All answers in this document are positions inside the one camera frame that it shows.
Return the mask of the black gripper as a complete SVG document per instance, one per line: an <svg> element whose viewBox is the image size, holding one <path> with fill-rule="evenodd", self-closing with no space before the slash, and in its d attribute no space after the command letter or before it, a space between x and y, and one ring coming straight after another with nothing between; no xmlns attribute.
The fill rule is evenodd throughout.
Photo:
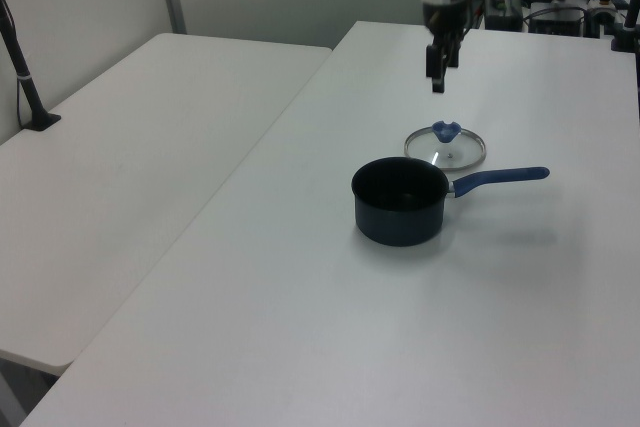
<svg viewBox="0 0 640 427"><path fill-rule="evenodd" d="M423 20L435 41L447 44L446 54L442 46L426 47L426 77L431 80L432 91L445 92L446 68L459 66L459 51L471 19L470 0L454 0L452 3L436 5L422 4Z"/></svg>

